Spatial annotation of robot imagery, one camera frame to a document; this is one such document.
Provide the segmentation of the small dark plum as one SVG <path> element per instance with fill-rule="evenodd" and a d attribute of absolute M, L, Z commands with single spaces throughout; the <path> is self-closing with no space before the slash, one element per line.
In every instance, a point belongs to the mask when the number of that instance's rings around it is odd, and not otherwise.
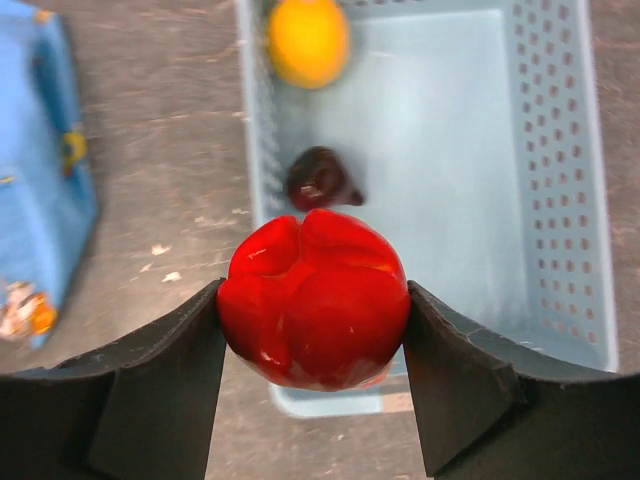
<path fill-rule="evenodd" d="M 365 203 L 340 156 L 324 146 L 310 147 L 297 157 L 287 173 L 286 193 L 292 206 L 301 212 Z"/>

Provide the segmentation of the red yellow pear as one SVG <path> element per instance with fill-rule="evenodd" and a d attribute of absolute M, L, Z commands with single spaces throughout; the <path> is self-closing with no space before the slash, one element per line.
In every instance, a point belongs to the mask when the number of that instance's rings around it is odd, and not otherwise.
<path fill-rule="evenodd" d="M 247 237 L 216 303 L 227 343 L 247 365 L 276 385 L 322 392 L 381 381 L 410 310 L 390 243 L 322 209 L 278 217 Z"/>

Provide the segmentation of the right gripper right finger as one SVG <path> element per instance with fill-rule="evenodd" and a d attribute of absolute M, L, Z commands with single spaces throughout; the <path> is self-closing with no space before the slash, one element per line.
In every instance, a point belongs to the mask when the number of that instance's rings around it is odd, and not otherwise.
<path fill-rule="evenodd" d="M 404 352 L 434 479 L 635 479 L 639 378 L 558 360 L 415 282 Z"/>

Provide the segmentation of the small yellow lemon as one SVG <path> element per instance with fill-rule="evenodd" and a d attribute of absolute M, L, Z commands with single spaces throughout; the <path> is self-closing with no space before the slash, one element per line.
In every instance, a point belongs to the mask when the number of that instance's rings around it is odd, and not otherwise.
<path fill-rule="evenodd" d="M 266 22 L 266 51 L 274 72 L 303 89 L 336 81 L 351 53 L 351 27 L 335 1 L 279 1 Z"/>

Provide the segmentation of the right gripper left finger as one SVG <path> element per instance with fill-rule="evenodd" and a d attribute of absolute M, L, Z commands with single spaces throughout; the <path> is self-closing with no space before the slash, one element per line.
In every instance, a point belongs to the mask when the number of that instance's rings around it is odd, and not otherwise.
<path fill-rule="evenodd" d="M 53 368 L 2 375 L 2 478 L 204 478 L 226 349 L 220 285 Z"/>

